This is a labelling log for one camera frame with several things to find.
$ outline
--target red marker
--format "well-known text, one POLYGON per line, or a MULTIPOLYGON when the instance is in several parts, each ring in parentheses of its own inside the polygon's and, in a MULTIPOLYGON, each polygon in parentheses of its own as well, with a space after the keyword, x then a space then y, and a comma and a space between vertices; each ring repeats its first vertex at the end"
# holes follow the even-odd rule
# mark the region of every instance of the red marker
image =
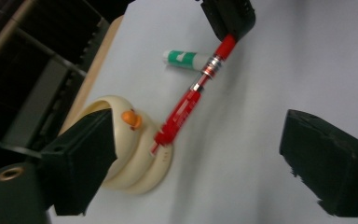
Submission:
POLYGON ((222 62, 228 58, 228 55, 234 49, 235 44, 236 41, 232 35, 227 35, 223 39, 214 55, 201 70, 194 84, 191 85, 190 89, 185 93, 166 122, 162 125, 161 130, 155 135, 155 144, 150 149, 150 153, 153 156, 158 153, 159 146, 166 146, 173 142, 180 128, 199 101, 203 86, 216 75, 222 66, 222 62))

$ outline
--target green label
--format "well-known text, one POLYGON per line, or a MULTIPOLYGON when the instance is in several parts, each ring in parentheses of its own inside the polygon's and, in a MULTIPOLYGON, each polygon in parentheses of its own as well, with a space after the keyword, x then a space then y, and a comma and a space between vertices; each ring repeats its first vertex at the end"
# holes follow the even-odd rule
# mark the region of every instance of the green label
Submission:
POLYGON ((168 55, 168 63, 175 66, 193 68, 194 56, 196 56, 196 53, 172 50, 168 55))

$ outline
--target green and white tube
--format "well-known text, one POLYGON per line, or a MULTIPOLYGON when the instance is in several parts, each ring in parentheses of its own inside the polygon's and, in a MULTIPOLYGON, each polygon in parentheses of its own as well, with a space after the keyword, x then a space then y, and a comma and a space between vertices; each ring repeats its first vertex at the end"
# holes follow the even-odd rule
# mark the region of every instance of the green and white tube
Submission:
POLYGON ((166 50, 162 60, 169 65, 201 71, 208 62, 210 55, 179 50, 166 50))

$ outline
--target black object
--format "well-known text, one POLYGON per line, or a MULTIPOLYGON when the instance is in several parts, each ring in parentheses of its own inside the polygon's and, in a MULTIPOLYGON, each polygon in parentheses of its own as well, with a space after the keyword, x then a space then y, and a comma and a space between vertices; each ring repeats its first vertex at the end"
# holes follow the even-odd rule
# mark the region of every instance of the black object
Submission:
POLYGON ((201 7, 220 40, 232 34, 239 41, 255 25, 255 10, 249 0, 203 0, 201 7))
POLYGON ((116 158, 112 111, 88 114, 45 147, 40 160, 0 170, 22 170, 0 181, 0 223, 45 223, 40 211, 53 204, 58 216, 84 214, 116 158))
POLYGON ((324 211, 358 217, 358 139, 316 116, 289 110, 280 152, 324 211))

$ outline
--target white table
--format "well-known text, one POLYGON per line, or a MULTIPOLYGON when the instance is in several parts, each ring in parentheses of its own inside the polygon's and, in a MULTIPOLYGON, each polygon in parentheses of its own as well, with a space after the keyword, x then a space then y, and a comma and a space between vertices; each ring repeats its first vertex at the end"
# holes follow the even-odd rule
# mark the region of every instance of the white table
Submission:
MULTIPOLYGON (((358 223, 327 215, 279 154, 288 109, 358 138, 358 1, 252 4, 255 28, 207 84, 161 184, 141 196, 100 189, 85 217, 51 213, 52 223, 358 223)), ((197 73, 166 66, 162 52, 218 43, 200 2, 137 0, 87 103, 120 95, 163 121, 197 73)))

